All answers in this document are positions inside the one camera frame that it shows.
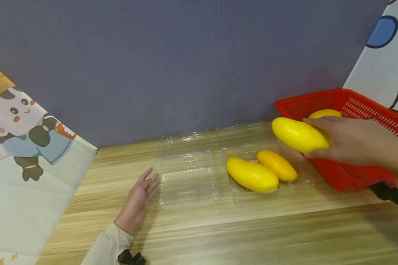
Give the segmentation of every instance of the yellow mango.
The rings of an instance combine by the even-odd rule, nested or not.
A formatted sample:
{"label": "yellow mango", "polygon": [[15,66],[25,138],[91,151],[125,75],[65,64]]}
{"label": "yellow mango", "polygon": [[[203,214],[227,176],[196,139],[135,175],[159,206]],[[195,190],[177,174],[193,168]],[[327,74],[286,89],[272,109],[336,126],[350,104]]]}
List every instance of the yellow mango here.
{"label": "yellow mango", "polygon": [[292,165],[278,153],[263,150],[256,155],[256,158],[258,163],[268,167],[280,180],[294,181],[298,177]]}
{"label": "yellow mango", "polygon": [[239,184],[253,191],[273,192],[278,186],[278,178],[269,168],[237,157],[228,159],[227,172]]}
{"label": "yellow mango", "polygon": [[329,148],[328,134],[314,126],[289,118],[275,118],[271,123],[274,135],[290,148],[306,153],[314,149]]}
{"label": "yellow mango", "polygon": [[308,118],[318,119],[324,116],[342,117],[342,114],[341,112],[334,109],[322,109],[311,113],[311,115],[309,115]]}

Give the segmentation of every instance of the white cartoon panel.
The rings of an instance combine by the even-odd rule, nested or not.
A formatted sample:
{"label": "white cartoon panel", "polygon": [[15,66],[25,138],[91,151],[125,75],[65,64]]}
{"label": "white cartoon panel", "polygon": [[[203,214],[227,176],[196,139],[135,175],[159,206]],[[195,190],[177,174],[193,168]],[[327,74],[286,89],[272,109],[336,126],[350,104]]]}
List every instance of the white cartoon panel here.
{"label": "white cartoon panel", "polygon": [[0,265],[35,264],[95,155],[18,87],[0,88]]}
{"label": "white cartoon panel", "polygon": [[398,0],[387,6],[344,88],[398,112]]}

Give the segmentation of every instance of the gray wall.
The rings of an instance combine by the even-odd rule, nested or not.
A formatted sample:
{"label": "gray wall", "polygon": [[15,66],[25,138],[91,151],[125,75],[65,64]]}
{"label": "gray wall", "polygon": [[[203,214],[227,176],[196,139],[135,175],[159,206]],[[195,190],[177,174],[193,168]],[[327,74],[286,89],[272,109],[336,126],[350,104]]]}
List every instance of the gray wall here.
{"label": "gray wall", "polygon": [[97,147],[341,87],[387,0],[0,0],[0,70]]}

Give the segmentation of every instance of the right hand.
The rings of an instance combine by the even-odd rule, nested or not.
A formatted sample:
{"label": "right hand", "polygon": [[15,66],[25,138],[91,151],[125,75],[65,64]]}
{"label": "right hand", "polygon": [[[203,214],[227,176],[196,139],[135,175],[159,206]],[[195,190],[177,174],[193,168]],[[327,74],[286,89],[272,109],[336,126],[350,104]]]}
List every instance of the right hand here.
{"label": "right hand", "polygon": [[159,174],[156,173],[152,178],[146,179],[152,170],[149,168],[140,176],[128,193],[127,200],[114,221],[116,226],[130,235],[134,235],[137,226],[143,223],[149,201],[159,192],[161,182]]}
{"label": "right hand", "polygon": [[309,151],[307,158],[388,167],[398,153],[398,138],[374,120],[325,116],[303,121],[323,129],[332,140],[330,148]]}

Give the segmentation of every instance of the blue cartoon shape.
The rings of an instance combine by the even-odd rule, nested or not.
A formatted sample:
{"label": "blue cartoon shape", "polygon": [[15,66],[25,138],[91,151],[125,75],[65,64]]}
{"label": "blue cartoon shape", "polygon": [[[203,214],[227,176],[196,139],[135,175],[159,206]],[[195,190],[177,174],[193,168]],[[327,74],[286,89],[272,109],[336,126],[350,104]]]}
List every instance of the blue cartoon shape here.
{"label": "blue cartoon shape", "polygon": [[377,23],[366,46],[373,49],[385,47],[394,39],[397,31],[398,20],[393,16],[383,16]]}

